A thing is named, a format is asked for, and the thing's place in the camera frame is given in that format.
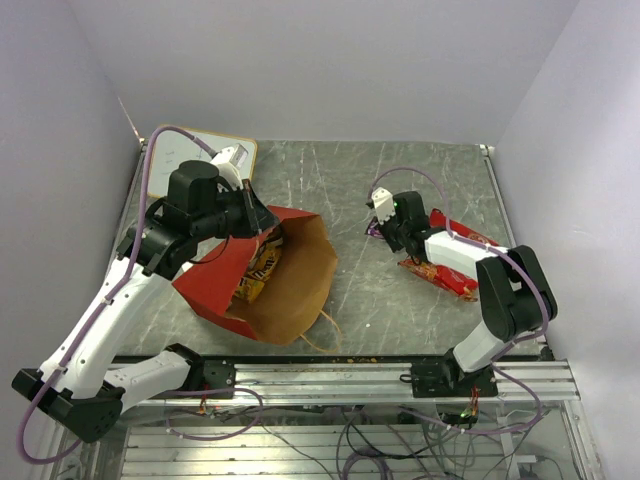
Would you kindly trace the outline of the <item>red paper bag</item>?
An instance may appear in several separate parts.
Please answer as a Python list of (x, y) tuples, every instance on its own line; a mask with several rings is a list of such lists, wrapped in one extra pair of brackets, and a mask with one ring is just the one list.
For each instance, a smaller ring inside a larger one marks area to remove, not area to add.
[(280, 220), (282, 256), (254, 301), (236, 297), (235, 290), (267, 233), (222, 243), (172, 285), (205, 320), (262, 343), (289, 345), (324, 313), (338, 259), (320, 215), (279, 206), (270, 210)]

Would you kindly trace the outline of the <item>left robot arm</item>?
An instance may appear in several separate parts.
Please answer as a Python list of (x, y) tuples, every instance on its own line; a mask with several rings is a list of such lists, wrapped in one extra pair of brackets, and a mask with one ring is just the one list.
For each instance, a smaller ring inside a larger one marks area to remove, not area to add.
[(170, 174), (166, 196), (141, 204), (72, 333), (39, 368), (20, 370), (13, 389), (85, 443), (102, 438), (142, 401), (167, 391), (196, 395), (204, 362), (179, 344), (122, 369), (109, 367), (146, 302), (192, 261), (201, 242), (252, 239), (277, 222), (231, 161), (183, 162)]

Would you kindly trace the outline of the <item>red snack packet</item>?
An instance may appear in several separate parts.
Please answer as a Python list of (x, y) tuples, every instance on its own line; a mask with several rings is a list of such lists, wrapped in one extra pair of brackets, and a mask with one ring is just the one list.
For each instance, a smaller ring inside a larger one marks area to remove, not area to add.
[[(499, 244), (492, 239), (479, 234), (461, 223), (451, 221), (450, 226), (456, 234), (464, 238), (477, 241), (481, 244), (490, 244), (494, 247), (499, 246)], [(464, 301), (476, 302), (479, 299), (478, 282), (474, 276), (468, 275), (470, 269), (466, 266), (460, 271), (459, 269), (453, 268), (450, 262), (445, 264), (421, 262), (411, 256), (407, 256), (404, 260), (398, 262), (397, 265), (417, 277), (455, 294)]]

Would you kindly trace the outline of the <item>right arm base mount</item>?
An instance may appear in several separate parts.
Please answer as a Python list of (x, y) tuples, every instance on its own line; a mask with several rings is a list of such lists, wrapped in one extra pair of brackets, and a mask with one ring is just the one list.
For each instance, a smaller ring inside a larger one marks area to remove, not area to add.
[(458, 380), (449, 378), (437, 361), (412, 364), (408, 382), (414, 398), (470, 398), (475, 391), (480, 398), (496, 397), (497, 383), (490, 367), (475, 373), (462, 373)]

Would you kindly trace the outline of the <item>purple candy packet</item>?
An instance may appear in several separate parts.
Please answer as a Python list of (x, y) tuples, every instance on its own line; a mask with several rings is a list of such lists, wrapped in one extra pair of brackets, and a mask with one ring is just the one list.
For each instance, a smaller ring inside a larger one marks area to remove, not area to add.
[(383, 235), (380, 232), (379, 227), (378, 219), (373, 217), (366, 227), (365, 234), (373, 238), (383, 239)]

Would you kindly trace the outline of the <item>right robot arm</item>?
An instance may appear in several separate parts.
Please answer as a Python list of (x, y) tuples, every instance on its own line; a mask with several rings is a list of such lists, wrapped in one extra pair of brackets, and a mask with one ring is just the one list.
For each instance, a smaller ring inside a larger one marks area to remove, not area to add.
[(478, 284), (482, 320), (447, 353), (440, 380), (448, 393), (465, 394), (476, 383), (475, 372), (556, 317), (556, 300), (530, 247), (482, 244), (451, 230), (449, 223), (435, 227), (416, 191), (393, 194), (377, 188), (369, 207), (392, 251), (404, 251), (418, 264), (452, 269)]

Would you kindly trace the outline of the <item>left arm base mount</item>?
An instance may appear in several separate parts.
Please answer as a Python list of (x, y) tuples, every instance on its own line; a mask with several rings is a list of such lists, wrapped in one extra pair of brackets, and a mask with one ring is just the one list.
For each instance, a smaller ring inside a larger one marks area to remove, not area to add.
[(202, 387), (204, 390), (213, 390), (207, 394), (213, 399), (232, 399), (234, 396), (236, 369), (227, 360), (208, 360), (204, 362)]

